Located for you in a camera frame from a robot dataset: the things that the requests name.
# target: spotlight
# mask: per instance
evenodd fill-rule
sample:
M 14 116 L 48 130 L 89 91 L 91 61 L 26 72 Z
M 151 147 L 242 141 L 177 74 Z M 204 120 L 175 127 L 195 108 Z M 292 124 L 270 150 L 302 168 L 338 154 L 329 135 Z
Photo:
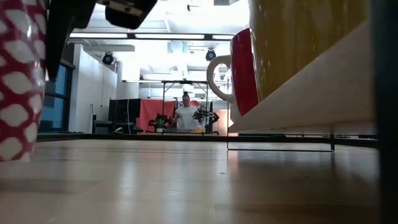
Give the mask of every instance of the spotlight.
M 213 49 L 209 49 L 206 53 L 206 60 L 209 62 L 216 57 L 216 52 Z
M 102 58 L 102 62 L 105 65 L 112 65 L 114 63 L 114 57 L 112 52 L 105 52 L 105 56 Z

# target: white t-shirt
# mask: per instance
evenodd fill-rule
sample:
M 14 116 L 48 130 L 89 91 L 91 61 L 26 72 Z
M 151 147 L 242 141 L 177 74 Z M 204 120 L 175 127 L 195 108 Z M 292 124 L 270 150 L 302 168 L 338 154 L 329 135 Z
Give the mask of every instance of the white t-shirt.
M 178 114 L 177 128 L 195 129 L 198 121 L 193 119 L 192 116 L 197 110 L 198 108 L 192 105 L 188 107 L 181 106 L 175 110 L 175 113 Z

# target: wooden table surface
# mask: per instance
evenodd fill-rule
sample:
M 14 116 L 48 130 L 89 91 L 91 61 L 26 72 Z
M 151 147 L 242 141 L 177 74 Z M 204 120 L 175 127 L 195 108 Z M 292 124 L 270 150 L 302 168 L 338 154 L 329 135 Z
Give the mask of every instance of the wooden table surface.
M 42 142 L 0 164 L 0 223 L 377 223 L 378 177 L 377 151 L 358 147 Z

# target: yellow mug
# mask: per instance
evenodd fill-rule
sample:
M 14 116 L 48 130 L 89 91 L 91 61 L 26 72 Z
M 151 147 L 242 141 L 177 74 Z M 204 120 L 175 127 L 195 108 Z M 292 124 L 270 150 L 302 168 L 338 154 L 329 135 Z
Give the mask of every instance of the yellow mug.
M 262 101 L 368 17 L 368 0 L 249 0 Z

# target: white mug handle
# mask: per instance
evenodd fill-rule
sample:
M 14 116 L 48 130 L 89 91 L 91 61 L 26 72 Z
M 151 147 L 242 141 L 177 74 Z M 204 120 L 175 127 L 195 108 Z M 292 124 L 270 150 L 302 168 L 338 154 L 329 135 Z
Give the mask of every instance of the white mug handle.
M 232 58 L 230 55 L 222 55 L 215 57 L 207 66 L 207 82 L 213 92 L 220 97 L 221 99 L 227 101 L 228 103 L 235 103 L 235 96 L 233 94 L 225 94 L 223 93 L 214 82 L 214 70 L 217 65 L 225 64 L 228 68 L 231 68 Z

